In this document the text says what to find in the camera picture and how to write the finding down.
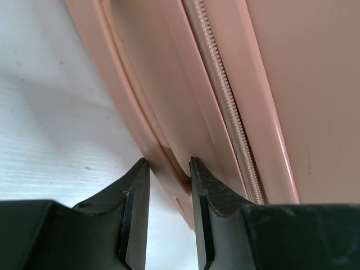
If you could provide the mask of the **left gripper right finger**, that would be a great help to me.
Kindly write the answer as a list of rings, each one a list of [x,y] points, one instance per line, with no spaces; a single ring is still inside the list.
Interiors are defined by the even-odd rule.
[[[200,269],[359,268],[359,205],[257,205],[190,169]]]

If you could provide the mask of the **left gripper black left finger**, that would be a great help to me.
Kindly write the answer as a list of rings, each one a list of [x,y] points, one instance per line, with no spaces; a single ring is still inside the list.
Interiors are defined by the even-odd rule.
[[[69,208],[54,200],[1,202],[2,269],[144,269],[150,168]]]

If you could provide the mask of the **pink hard-shell suitcase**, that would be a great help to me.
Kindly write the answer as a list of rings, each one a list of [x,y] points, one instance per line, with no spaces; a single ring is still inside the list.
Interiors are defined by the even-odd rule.
[[[256,204],[359,203],[358,1],[67,1],[194,226],[190,160]]]

